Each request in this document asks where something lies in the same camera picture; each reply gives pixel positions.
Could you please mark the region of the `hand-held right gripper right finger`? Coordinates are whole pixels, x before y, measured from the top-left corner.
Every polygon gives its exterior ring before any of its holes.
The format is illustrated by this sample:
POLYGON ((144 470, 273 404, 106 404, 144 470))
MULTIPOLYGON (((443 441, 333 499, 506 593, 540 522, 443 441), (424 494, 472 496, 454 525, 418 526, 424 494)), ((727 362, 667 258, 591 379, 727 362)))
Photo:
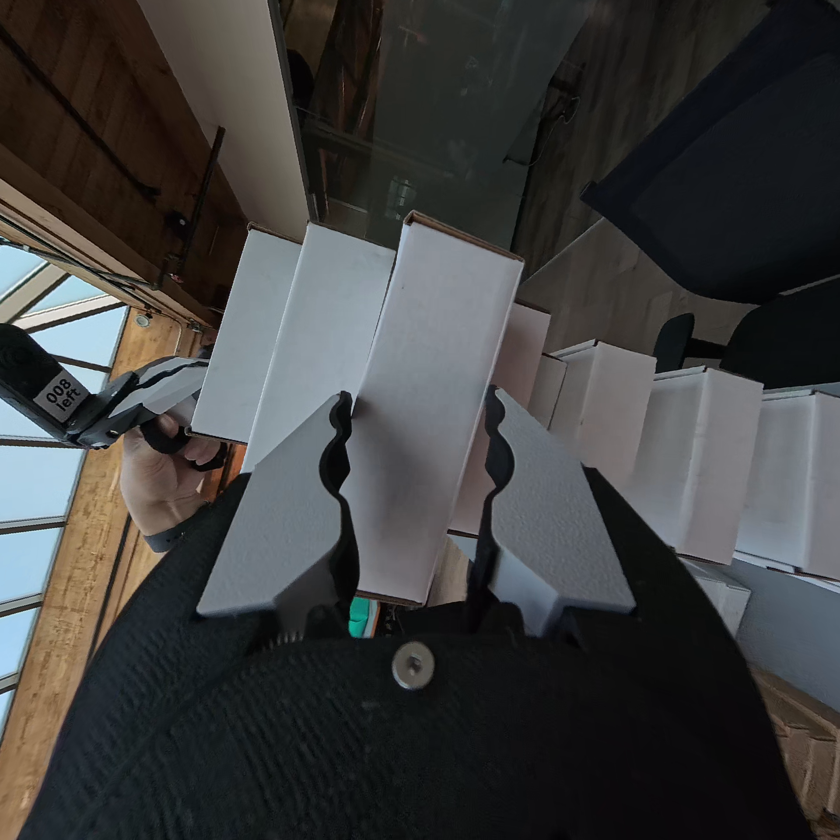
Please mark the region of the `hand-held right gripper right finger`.
POLYGON ((631 614, 636 600, 581 462, 495 385, 485 429, 492 488, 467 580, 468 629, 479 628, 493 601, 516 606, 535 637, 568 607, 631 614))

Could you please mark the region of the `glass partition panel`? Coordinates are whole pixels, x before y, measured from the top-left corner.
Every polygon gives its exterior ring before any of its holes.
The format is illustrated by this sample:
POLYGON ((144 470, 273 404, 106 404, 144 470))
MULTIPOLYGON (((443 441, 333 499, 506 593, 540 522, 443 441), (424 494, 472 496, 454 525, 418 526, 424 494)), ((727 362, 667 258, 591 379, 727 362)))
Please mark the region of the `glass partition panel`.
POLYGON ((311 219, 395 248, 426 215, 511 249, 594 2, 274 2, 311 219))

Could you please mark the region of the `person's left hand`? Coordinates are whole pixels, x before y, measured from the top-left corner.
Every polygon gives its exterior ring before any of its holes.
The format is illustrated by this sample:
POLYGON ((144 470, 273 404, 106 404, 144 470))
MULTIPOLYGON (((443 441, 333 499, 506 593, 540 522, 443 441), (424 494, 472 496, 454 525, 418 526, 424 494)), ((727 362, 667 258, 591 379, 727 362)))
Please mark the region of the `person's left hand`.
POLYGON ((190 437, 177 453, 165 455, 146 442, 138 427, 122 437, 122 497, 143 536, 171 530, 203 507, 203 473, 193 465, 204 466, 220 448, 218 441, 190 437))

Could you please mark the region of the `black office chair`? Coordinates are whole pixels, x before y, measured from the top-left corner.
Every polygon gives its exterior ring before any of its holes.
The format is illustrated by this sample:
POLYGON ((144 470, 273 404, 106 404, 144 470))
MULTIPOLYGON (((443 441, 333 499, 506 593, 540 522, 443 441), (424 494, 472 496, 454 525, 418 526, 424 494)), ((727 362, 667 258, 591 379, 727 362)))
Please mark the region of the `black office chair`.
POLYGON ((669 319, 654 345, 655 372, 678 371, 687 358, 766 389, 838 383, 839 279, 798 290, 748 312, 725 344, 694 335, 694 314, 669 319))

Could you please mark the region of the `glass skylight window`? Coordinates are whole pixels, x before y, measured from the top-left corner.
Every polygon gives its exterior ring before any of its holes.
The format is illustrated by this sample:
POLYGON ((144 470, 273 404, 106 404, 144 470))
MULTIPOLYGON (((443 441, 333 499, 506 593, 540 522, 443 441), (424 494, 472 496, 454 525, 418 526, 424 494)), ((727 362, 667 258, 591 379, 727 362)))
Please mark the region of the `glass skylight window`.
MULTIPOLYGON (((89 392, 110 377, 128 307, 46 259, 2 245, 2 320, 36 324, 35 339, 57 354, 89 392)), ((43 605, 82 465, 2 402, 1 677, 6 723, 43 605)))

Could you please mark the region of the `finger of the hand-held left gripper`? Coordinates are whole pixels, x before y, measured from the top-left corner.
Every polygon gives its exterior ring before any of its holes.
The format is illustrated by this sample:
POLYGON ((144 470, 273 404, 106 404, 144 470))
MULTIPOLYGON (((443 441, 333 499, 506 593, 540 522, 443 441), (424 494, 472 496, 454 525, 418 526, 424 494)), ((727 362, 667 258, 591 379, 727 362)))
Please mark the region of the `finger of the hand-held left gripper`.
POLYGON ((105 407, 98 432, 125 434, 166 413, 180 426, 189 427, 200 391, 200 374, 154 374, 144 382, 136 374, 125 374, 99 394, 105 407))
POLYGON ((209 360, 171 358, 140 375, 132 394, 193 394, 203 387, 209 360))

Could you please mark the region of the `row of white boxes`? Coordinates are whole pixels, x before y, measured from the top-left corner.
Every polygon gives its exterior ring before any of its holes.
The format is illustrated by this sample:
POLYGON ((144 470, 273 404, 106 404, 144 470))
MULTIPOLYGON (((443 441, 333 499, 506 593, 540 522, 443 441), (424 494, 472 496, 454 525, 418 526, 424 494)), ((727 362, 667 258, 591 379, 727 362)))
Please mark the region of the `row of white boxes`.
POLYGON ((600 341, 542 353, 546 311, 513 306, 492 382, 599 469, 677 554, 838 591, 838 388, 767 390, 600 341))

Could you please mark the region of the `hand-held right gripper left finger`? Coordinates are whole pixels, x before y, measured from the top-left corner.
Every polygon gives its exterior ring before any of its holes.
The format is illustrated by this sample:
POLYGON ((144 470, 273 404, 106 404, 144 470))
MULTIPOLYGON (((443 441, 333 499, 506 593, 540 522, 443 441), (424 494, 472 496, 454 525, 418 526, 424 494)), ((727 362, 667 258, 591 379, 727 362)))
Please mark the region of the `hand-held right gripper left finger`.
POLYGON ((349 618, 360 560, 340 491, 350 474, 352 404, 348 392, 332 395, 250 472, 200 616, 307 618, 324 606, 349 618))

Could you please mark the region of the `white cardboard box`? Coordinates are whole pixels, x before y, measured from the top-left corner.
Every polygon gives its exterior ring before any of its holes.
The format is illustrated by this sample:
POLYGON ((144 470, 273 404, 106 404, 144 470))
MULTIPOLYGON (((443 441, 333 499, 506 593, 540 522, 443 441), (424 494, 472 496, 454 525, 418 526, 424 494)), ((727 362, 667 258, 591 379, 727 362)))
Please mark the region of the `white cardboard box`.
POLYGON ((395 255, 329 227, 308 226, 242 472, 252 471, 329 397, 357 395, 395 255))
POLYGON ((411 212, 347 444, 358 595, 426 602, 523 269, 411 212))
POLYGON ((249 441, 300 254, 297 241, 248 226, 193 415, 194 436, 249 441))

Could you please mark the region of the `dark blue office chair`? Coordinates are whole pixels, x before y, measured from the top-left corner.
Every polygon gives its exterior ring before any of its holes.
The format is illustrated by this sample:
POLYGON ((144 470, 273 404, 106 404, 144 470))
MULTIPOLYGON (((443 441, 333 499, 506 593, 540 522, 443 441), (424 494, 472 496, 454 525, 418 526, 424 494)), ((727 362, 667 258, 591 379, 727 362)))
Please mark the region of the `dark blue office chair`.
POLYGON ((838 276, 839 13, 777 2, 581 200, 700 297, 838 276))

